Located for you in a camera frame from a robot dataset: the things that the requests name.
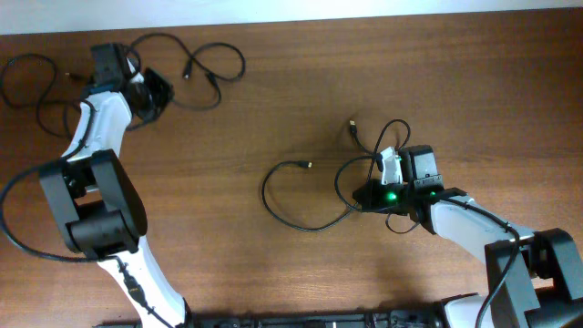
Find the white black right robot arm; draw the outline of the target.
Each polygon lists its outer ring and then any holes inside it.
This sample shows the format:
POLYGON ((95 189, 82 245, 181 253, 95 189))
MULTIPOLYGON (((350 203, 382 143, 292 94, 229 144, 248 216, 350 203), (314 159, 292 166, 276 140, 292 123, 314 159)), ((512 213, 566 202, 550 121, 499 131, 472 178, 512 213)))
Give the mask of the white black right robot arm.
POLYGON ((353 192, 363 212, 409 217, 486 266, 488 293, 443 301, 446 327, 579 327, 582 259, 559 228, 536 231, 483 208, 465 191, 447 189, 427 145, 367 155, 379 169, 353 192))

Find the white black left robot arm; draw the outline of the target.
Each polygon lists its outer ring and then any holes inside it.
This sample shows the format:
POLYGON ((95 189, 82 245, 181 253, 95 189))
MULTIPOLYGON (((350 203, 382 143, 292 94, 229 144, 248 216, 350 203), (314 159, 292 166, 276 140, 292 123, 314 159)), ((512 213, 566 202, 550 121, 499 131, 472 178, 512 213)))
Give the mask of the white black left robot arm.
POLYGON ((106 271, 130 299, 141 327, 186 327, 189 308, 156 262, 147 213, 119 161, 132 118, 154 120, 174 96, 152 69, 141 72, 118 43, 92 46, 95 72, 61 160, 39 173, 65 245, 106 271))

